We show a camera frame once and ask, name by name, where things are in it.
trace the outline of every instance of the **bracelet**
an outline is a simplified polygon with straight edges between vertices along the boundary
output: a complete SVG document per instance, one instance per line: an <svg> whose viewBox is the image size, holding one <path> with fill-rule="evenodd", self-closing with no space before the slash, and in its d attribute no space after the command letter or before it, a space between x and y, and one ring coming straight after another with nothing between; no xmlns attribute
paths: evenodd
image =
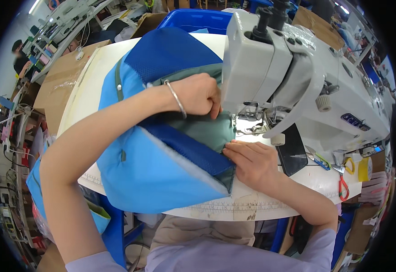
<svg viewBox="0 0 396 272"><path fill-rule="evenodd" d="M183 108L183 105L181 104L177 94L175 93L174 89L171 87L171 84L169 84L169 80L166 79L163 82L164 85L167 85L169 87L169 90L171 90L172 95L174 96L175 100L177 101L178 106L180 107L180 111L183 114L183 119L186 119L186 117L188 116Z"/></svg>

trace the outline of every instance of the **tape roll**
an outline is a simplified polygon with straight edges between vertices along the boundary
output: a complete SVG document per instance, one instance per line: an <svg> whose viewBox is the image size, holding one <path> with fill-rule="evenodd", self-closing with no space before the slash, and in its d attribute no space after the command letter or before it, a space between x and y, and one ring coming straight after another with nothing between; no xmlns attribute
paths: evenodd
<svg viewBox="0 0 396 272"><path fill-rule="evenodd" d="M358 163L358 181L368 182L372 177L372 159L370 157L363 158Z"/></svg>

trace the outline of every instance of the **blue plastic bin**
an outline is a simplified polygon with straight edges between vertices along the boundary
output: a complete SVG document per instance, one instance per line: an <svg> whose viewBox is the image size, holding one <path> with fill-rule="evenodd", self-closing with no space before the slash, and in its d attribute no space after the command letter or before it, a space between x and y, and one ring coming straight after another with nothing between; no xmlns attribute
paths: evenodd
<svg viewBox="0 0 396 272"><path fill-rule="evenodd" d="M162 27L178 27L192 32L206 28L211 34L225 35L232 13L217 10L178 9L171 11L160 23Z"/></svg>

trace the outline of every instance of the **white knob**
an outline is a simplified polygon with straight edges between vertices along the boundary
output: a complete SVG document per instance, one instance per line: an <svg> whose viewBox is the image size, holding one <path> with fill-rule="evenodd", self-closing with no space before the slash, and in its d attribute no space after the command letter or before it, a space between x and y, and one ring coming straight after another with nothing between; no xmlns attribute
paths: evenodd
<svg viewBox="0 0 396 272"><path fill-rule="evenodd" d="M286 136L282 133L275 135L271 138L271 145L279 146L284 145L286 143Z"/></svg>
<svg viewBox="0 0 396 272"><path fill-rule="evenodd" d="M320 112L328 112L331 109L331 99L329 95L319 95L316 98L316 106Z"/></svg>

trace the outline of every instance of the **machine logo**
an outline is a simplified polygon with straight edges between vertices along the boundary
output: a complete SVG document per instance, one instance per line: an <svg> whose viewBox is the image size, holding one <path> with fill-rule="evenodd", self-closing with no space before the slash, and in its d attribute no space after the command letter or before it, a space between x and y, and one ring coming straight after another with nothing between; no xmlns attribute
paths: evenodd
<svg viewBox="0 0 396 272"><path fill-rule="evenodd" d="M354 127L361 129L362 131L368 131L370 129L369 126L365 125L362 121L350 113L345 113L340 118Z"/></svg>

